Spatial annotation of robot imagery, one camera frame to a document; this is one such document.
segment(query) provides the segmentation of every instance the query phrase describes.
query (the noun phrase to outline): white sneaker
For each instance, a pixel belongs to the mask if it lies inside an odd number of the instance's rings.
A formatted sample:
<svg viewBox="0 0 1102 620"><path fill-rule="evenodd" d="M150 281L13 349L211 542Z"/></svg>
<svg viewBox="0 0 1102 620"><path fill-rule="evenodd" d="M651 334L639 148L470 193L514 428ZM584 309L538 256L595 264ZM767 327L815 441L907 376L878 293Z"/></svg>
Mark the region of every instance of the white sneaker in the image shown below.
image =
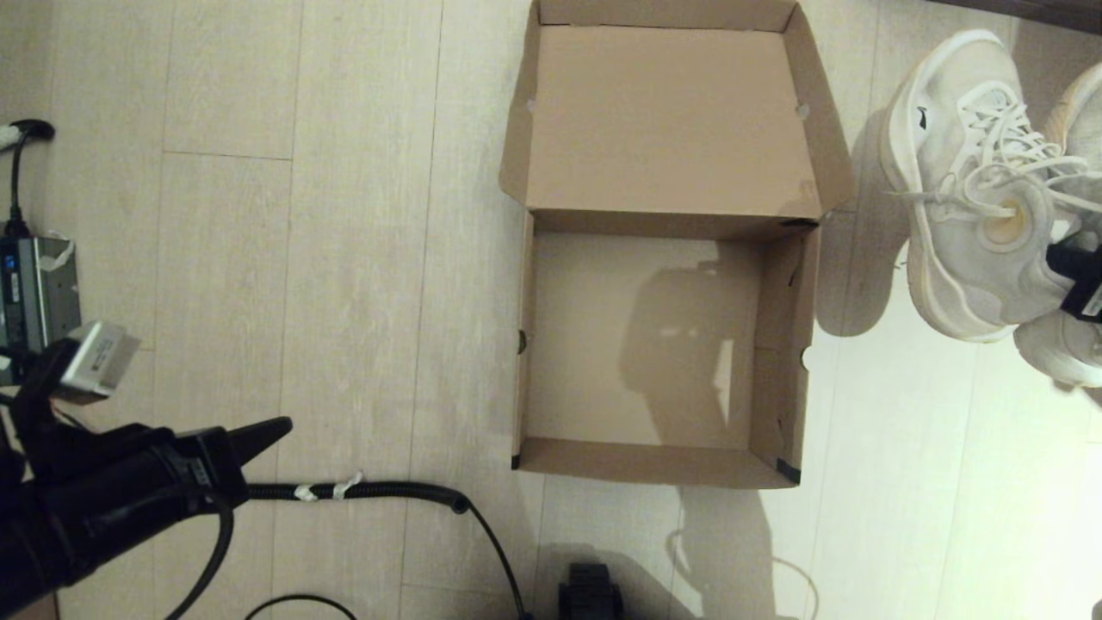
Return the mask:
<svg viewBox="0 0 1102 620"><path fill-rule="evenodd" d="M1102 64L1068 87L1045 124L1045 134L1068 154L1102 170ZM1072 191L1098 200L1098 187L1094 180L1084 178ZM1098 247L1102 218L1088 217L1087 226L1094 237L1079 244L1092 250ZM1102 326L1056 312L1018 327L1014 344L1030 366L1048 377L1069 385L1102 388Z"/></svg>
<svg viewBox="0 0 1102 620"><path fill-rule="evenodd" d="M1045 135L1063 152L1102 170L1102 64L1079 76L1056 104Z"/></svg>
<svg viewBox="0 0 1102 620"><path fill-rule="evenodd" d="M1102 325L1057 309L1018 326L1014 345L1030 367L1060 383L1102 388Z"/></svg>
<svg viewBox="0 0 1102 620"><path fill-rule="evenodd" d="M1052 186L1085 163L1061 156L1025 110L1013 58L983 30L939 45L888 108L880 162L910 198L911 298L960 340L998 340L1059 307L1072 284L1045 251L1091 207Z"/></svg>

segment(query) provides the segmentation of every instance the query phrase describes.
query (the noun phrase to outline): wooden floor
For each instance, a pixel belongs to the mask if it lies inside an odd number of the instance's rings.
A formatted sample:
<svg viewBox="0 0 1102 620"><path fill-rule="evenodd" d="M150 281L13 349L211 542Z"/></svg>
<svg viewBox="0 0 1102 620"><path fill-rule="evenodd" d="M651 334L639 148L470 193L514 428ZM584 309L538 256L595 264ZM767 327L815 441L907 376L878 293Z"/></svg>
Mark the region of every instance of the wooden floor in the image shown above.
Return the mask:
<svg viewBox="0 0 1102 620"><path fill-rule="evenodd" d="M29 150L24 207L77 240L86 317L143 340L86 420L288 415L251 480L458 487L539 619L580 558L612 566L637 619L1089 618L1102 398L1012 342L922 324L871 144L908 67L958 29L1013 50L1037 124L1102 37L923 0L804 4L862 185L825 225L800 489L507 467L522 211L496 171L527 0L0 0L0 120L58 130ZM214 532L195 520L134 550L61 592L63 617L163 617ZM403 501L247 504L190 617L287 592L361 619L511 618L474 521Z"/></svg>

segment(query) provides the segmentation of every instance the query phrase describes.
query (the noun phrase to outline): black cable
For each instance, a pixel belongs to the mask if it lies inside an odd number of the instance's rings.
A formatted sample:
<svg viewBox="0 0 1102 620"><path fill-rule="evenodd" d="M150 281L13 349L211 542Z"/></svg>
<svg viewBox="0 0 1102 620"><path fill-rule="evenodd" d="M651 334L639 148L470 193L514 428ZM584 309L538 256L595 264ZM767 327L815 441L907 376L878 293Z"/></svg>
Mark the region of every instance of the black cable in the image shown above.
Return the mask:
<svg viewBox="0 0 1102 620"><path fill-rule="evenodd" d="M509 566L509 558L505 555L505 550L501 548L501 543L497 541L497 536L494 534L494 529L486 523L483 519L478 509L474 504L471 504L471 514L475 515L478 523L482 524L483 530L486 531L486 535L489 536L489 542L494 545L494 551L497 552L497 558L501 561L501 566L505 567L505 576L509 578L509 588L512 590L512 601L517 606L517 618L525 620L527 613L525 613L525 601L520 598L520 587L517 586L517 577L512 574L512 567Z"/></svg>
<svg viewBox="0 0 1102 620"><path fill-rule="evenodd" d="M252 620L257 616L257 613L260 613L261 611L263 611L264 609L268 609L269 607L271 607L273 605L279 605L281 602L290 602L290 601L293 601L293 600L309 600L311 602L320 602L322 605L326 605L328 607L332 607L333 609L336 609L341 613L344 613L345 618L347 618L348 620L358 620L353 614L352 611L348 611L348 608L346 608L345 606L341 605L339 602L337 602L335 600L327 599L325 597L320 597L317 595L287 595L287 596L282 596L282 597L276 597L276 598L271 599L270 601L268 601L268 602L261 605L260 607L253 609L252 611L250 611L249 614L245 617L245 620Z"/></svg>
<svg viewBox="0 0 1102 620"><path fill-rule="evenodd" d="M249 499L250 500L262 500L262 501L290 501L298 502L302 501L295 494L300 485L249 485ZM332 500L333 499L333 483L323 485L311 485L309 487L311 494L313 494L318 500ZM483 518L478 509L475 508L471 499L456 491L454 489L449 489L446 487L439 487L436 485L426 485L423 482L360 482L358 485L353 485L349 487L345 493L345 499L370 499L370 498L406 498L410 500L422 500L426 502L434 502L437 504L445 505L455 514L463 514L471 511L478 520L478 524L482 525L486 535L489 537L489 542L494 545L494 551L497 552L497 557L501 561L501 568L505 569L505 576L509 579L509 588L512 590L512 600L517 606L517 618L520 620L528 620L531 617L525 611L525 601L520 596L520 587L517 585L517 577L512 573L512 566L509 565L509 558L505 555L505 550L501 547L501 543L497 540L497 535L494 534L494 529L489 526L489 523Z"/></svg>
<svg viewBox="0 0 1102 620"><path fill-rule="evenodd" d="M172 610L165 620L180 620L187 612L188 609L214 580L215 574L218 573L218 568L222 567L223 561L226 559L226 554L229 553L229 543L234 537L234 509L223 499L222 496L214 492L210 489L204 489L199 487L172 487L163 491L158 491L151 496L142 498L137 502L127 504L120 509L114 510L107 514L100 515L101 520L112 520L125 516L127 513L138 510L142 507L160 502L170 499L182 499L188 501L209 501L214 504L214 508L218 511L218 539L215 541L214 551L210 553L210 559L207 561L206 567L199 575L195 585L192 586L187 596L184 600Z"/></svg>
<svg viewBox="0 0 1102 620"><path fill-rule="evenodd" d="M23 146L31 139L30 131L21 131L11 155L11 207L19 208L19 163L23 157Z"/></svg>
<svg viewBox="0 0 1102 620"><path fill-rule="evenodd" d="M11 209L8 213L8 222L4 224L3 233L6 237L30 237L31 230L23 221L23 209L19 206L19 164L23 157L23 146L31 138L31 131L23 130L15 142L15 150L11 159Z"/></svg>

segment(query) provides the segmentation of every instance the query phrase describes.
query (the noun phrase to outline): black clip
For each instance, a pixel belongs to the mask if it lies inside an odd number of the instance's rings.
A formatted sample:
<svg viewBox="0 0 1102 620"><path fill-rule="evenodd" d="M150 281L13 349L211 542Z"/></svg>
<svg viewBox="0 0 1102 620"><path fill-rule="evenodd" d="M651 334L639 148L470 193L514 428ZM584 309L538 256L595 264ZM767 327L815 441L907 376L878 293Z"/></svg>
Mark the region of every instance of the black clip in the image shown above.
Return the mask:
<svg viewBox="0 0 1102 620"><path fill-rule="evenodd" d="M1076 281L1060 308L1089 324L1102 324L1102 247L1088 251L1067 243L1048 246L1048 265Z"/></svg>

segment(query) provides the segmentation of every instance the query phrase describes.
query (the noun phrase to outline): open cardboard box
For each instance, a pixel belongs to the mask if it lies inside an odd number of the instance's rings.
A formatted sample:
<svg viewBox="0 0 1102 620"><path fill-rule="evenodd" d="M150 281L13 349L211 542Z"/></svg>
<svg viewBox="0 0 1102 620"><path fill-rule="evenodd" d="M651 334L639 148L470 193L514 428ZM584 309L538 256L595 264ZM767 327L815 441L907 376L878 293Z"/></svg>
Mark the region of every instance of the open cardboard box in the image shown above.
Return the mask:
<svg viewBox="0 0 1102 620"><path fill-rule="evenodd" d="M818 219L853 196L790 0L538 0L500 184L529 209L514 467L799 485Z"/></svg>

